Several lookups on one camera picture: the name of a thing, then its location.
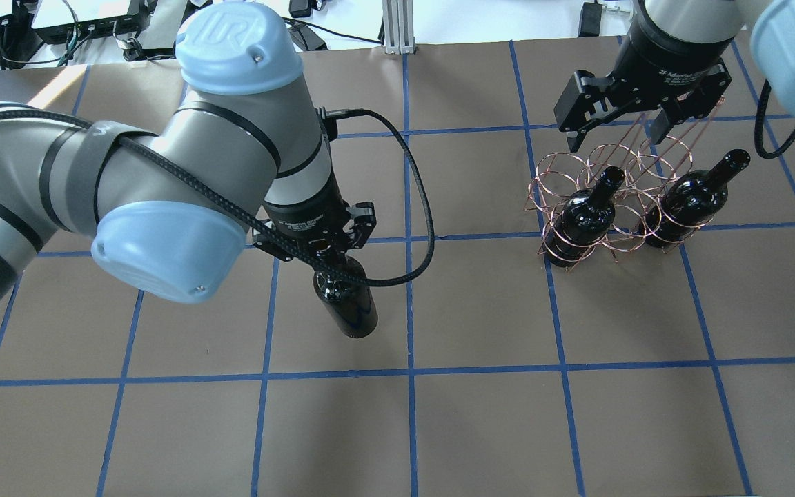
black cable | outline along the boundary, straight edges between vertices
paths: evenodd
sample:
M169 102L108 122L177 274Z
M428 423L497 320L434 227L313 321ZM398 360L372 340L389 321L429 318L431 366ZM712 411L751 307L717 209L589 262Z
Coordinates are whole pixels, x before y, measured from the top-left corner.
M293 18L281 18L281 19L283 19L284 22L286 22L287 24L294 24L295 23L295 24L300 24L300 25L303 25L303 26L309 26L309 28L318 28L321 31L329 32L329 34L331 34L331 35L337 35L337 37L351 38L353 40L366 41L368 43L375 43L377 45L382 45L382 42L379 41L379 40L371 40L369 38L356 37L355 35L346 35L343 32L336 32L336 31L333 31L331 29L325 28L324 26L319 26L317 24L312 24L310 22L305 22L304 20L293 19Z
M67 0L60 0L69 9L70 15L72 15L72 39L66 42L66 52L63 53L63 56L57 60L57 67L66 66L69 61L70 52L75 50L76 43L79 41L79 16L75 13L75 9L70 6Z
M86 42L88 42L88 40L90 40L93 35L94 35L94 31L88 31L88 34L85 35L84 38L79 40L79 42L75 44L75 47L72 47L72 50L70 50L69 53L66 54L66 60L67 61L72 60L72 58L75 56L75 53L77 51L79 51L79 48L81 48L82 45L84 45Z
M44 44L45 44L44 41L39 43L39 46L35 48L35 51L33 53L35 54L36 52L38 52L39 48L41 48ZM61 59L61 57L57 57L56 59L51 59L51 60L38 60L38 61L35 61L35 62L29 62L29 61L26 61L26 60L11 60L11 59L9 59L6 56L1 56L1 57L6 62L10 62L12 64L23 64L25 66L30 66L30 65L35 65L35 64L50 64L52 62L57 62L57 61L59 61Z
M308 40L306 40L306 35L302 34L302 29L297 29L296 33L302 38L302 50L309 50Z
M258 232L265 233L266 236L276 245L280 246L281 249L284 249L287 253L292 255L293 257L300 259L304 263L312 266L313 269L316 271L322 271L323 273L328 273L332 277L336 277L337 279L347 281L349 283L354 283L356 285L362 286L397 286L403 285L410 280L415 279L419 274L422 274L426 268L429 267L431 263L431 259L433 257L433 252L435 252L435 227L433 227L433 220L431 218L431 208L429 206L429 199L428 195L425 193L425 188L422 185L422 177L419 174L419 168L416 166L416 160L413 158L413 154L410 152L410 148L407 146L406 142L404 141L403 136L401 136L400 132L389 122L385 117L381 116L380 114L374 113L372 110L366 109L353 109L353 110L337 110L334 113L328 113L329 117L334 117L334 119L346 119L347 117L356 117L356 116L370 116L374 117L375 119L382 122L391 134L395 136L397 142L401 145L401 148L404 150L404 154L406 155L406 159L410 164L410 168L413 171L413 178L416 180L417 189L419 189L420 200L422 200L422 210L425 213L425 223L426 223L426 230L428 231L428 240L429 240L429 247L428 251L426 252L425 258L422 263L419 264L416 269L410 271L410 273L404 274L400 277L390 277L389 279L385 280L373 280L369 279L369 277L358 277L357 275L347 273L347 271L343 271L340 268L331 266L330 264L326 264L320 259L318 259L315 255L313 255L307 248L300 248L297 245L296 241L287 237L286 235L282 235L280 232L273 230L265 225L261 220L257 220L253 214L248 211L245 211L243 208L240 208L234 202L230 201L229 199L225 198L223 195L218 194L213 189L209 188L209 186L205 185L200 179L193 176L192 173L187 172L187 170L183 169L180 166L177 166L172 161L170 161L167 157L151 150L151 148L146 147L145 145L139 144L139 142L133 141L126 136L122 136L119 138L119 145L127 148L132 152L135 152L138 155L148 159L155 163L158 167L165 170L165 172L170 173L170 175L174 176L175 178L179 179L181 182L189 186L189 188L195 190L199 194L203 195L206 199L211 201L214 205L221 208L223 211L231 214L234 218L241 221L247 226L252 227ZM69 114L60 114L60 113L52 113L48 110L3 110L0 111L0 121L6 119L47 119L53 120L57 122L66 123L73 126L79 126L84 129L88 129L92 126L92 123L86 121L85 119L80 119L80 117L70 116Z
M763 126L766 123L766 109L769 107L769 96L772 94L772 86L769 80L763 83L763 91L760 91L760 103L756 107L756 120L754 121L754 148L756 153L764 159L774 159L781 157L787 151L787 148L795 142L795 126L793 131L789 134L783 145L778 147L774 152L769 152L763 147Z
M0 67L2 69L10 69L10 67L2 63L3 60L10 62L6 57L8 54L8 45L6 45L6 33L4 32L4 28L6 28L6 26L0 23Z
M3 24L3 22L0 21L0 33L1 33L1 37L2 37L2 46L4 48L8 48L8 43L6 42L6 39L7 39L6 37L8 37L8 26L9 26L9 24Z
M119 44L121 47L121 43L126 43L127 40L122 40L116 35L116 30L119 29L119 20L116 19L115 22L112 23L112 37L116 39L116 44Z

wine bottle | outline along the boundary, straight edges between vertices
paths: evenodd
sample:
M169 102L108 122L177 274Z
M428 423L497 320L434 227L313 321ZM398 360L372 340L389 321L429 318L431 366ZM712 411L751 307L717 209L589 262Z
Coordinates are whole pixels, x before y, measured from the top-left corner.
M335 251L332 246L318 249L318 257L358 277L366 277L364 268L349 255ZM337 280L322 271L312 279L315 294L332 315L345 336L363 338L373 332L379 322L379 313L373 303L369 286Z
M606 167L593 188L578 190L566 201L554 228L545 236L545 255L560 267L573 267L589 247L602 239L615 220L612 195L625 181L625 172Z
M657 249L665 249L687 239L701 224L716 214L729 198L726 183L750 164L750 154L735 148L716 163L711 170L693 170L684 174L671 186L666 195L659 197L658 208L654 205L647 210L645 226L656 232L646 237L646 243ZM648 231L643 221L637 226L638 232Z

wire bottle holder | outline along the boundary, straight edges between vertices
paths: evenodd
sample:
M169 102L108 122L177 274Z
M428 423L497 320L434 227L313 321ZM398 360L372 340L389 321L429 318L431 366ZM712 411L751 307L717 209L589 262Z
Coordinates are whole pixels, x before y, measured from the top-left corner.
M668 253L683 244L698 229L710 223L713 217L695 226L678 223L663 210L660 198L671 189L676 180L693 170L694 157L691 151L713 122L716 111L722 104L723 98L720 98L706 121L695 121L679 136L668 135L660 145L663 149L660 153L656 151L656 146L650 138L640 139L647 118L647 113L641 113L618 142L595 147L587 158L568 152L553 152L542 157L536 164L536 176L527 186L527 201L524 205L525 211L542 212L544 226L539 255L547 253L550 257L574 263L590 257L594 249L602 245L609 249L612 258L618 262L619 253L636 251L646 242L647 236L669 242L669 246L665 248L665 252ZM687 145L684 138L701 122L704 125L698 129L691 144ZM554 229L556 220L562 215L565 202L576 191L592 188L602 170L609 166L618 167L625 172L624 186L621 186L612 198L616 207L616 219L610 226L609 232L590 245L581 246L566 240L564 235ZM646 213L650 210L657 212L654 221L647 221ZM690 228L692 231L681 240L660 238L656 232L665 220L676 226ZM578 261L567 261L555 254L545 244L545 240L552 233L562 242L584 249L582 257Z

power adapter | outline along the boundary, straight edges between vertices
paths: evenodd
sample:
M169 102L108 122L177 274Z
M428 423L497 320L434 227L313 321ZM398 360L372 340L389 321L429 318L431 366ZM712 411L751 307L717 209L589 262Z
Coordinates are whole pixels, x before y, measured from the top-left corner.
M578 37L599 37L603 6L599 3L581 4L581 18L578 20Z
M293 38L293 42L300 47L300 50L306 52L327 50L327 43L318 37L318 34L313 32L309 26L297 22L291 24L287 31L290 32L290 38Z
M312 16L315 0L290 0L290 16L293 18L307 18Z

ur logo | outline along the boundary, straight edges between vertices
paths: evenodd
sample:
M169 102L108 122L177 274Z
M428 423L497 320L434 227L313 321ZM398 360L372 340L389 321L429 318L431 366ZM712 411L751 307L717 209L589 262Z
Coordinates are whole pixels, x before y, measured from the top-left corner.
M205 45L229 43L234 48L243 48L247 28L249 25L245 19L233 19L224 16L223 12L217 12L203 26L198 41Z

